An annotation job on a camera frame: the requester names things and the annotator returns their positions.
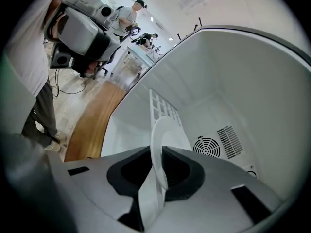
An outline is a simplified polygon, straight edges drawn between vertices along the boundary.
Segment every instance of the circular vent grille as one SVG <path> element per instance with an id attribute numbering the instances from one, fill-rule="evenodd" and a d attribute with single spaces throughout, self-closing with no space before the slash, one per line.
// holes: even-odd
<path id="1" fill-rule="evenodd" d="M 219 158 L 220 147 L 215 140 L 208 137 L 202 137 L 194 144 L 193 152 Z"/>

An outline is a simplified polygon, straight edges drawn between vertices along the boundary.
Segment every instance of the wooden board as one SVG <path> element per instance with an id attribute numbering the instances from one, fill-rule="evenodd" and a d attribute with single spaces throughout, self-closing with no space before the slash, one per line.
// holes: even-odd
<path id="1" fill-rule="evenodd" d="M 65 161 L 101 156 L 104 135 L 111 113 L 126 92 L 106 81 L 81 115 L 69 141 Z"/>

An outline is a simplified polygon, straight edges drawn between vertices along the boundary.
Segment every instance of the gray pants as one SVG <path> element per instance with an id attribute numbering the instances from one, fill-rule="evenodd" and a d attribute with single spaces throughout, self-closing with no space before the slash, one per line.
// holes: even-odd
<path id="1" fill-rule="evenodd" d="M 45 133 L 37 129 L 35 121 L 44 127 Z M 36 103 L 27 117 L 22 135 L 36 141 L 45 148 L 51 143 L 51 137 L 55 136 L 56 133 L 53 93 L 48 79 L 36 97 Z"/>

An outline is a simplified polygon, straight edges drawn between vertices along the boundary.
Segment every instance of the black cap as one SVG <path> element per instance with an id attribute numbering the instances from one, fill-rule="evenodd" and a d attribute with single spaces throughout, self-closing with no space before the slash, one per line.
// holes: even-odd
<path id="1" fill-rule="evenodd" d="M 145 8 L 145 2 L 143 0 L 137 0 L 135 2 L 138 2 L 143 8 Z"/>

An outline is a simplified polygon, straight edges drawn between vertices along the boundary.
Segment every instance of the white t-shirt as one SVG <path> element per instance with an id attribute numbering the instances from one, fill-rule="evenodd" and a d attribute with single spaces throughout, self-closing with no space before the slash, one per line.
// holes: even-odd
<path id="1" fill-rule="evenodd" d="M 115 33 L 119 36 L 126 36 L 127 32 L 123 24 L 119 23 L 119 18 L 124 18 L 132 22 L 132 25 L 135 26 L 136 21 L 136 12 L 133 10 L 132 7 L 124 7 L 117 11 L 119 15 L 117 16 L 116 20 L 114 20 L 110 26 L 110 30 L 112 33 Z"/>
<path id="2" fill-rule="evenodd" d="M 12 67 L 35 97 L 48 80 L 43 20 L 51 1 L 35 0 L 20 18 L 6 46 Z"/>

